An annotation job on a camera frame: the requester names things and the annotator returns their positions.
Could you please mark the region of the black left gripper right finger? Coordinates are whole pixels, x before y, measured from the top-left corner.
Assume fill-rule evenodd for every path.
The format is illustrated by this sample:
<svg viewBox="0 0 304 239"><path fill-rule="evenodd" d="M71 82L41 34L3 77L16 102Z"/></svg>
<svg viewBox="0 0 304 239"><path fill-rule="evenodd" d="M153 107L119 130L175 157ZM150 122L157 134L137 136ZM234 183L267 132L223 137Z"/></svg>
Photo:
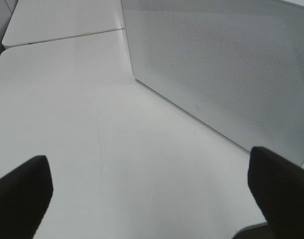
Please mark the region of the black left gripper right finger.
<svg viewBox="0 0 304 239"><path fill-rule="evenodd" d="M255 146L249 189L277 239L304 239L304 169L273 151Z"/></svg>

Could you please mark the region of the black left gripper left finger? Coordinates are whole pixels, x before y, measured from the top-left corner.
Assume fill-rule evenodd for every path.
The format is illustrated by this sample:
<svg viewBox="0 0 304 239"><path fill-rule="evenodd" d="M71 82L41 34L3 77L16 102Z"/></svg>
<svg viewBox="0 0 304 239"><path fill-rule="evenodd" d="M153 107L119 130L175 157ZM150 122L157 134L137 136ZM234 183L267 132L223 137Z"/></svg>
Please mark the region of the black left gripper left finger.
<svg viewBox="0 0 304 239"><path fill-rule="evenodd" d="M0 239L33 238L52 195L45 155L29 159L0 178Z"/></svg>

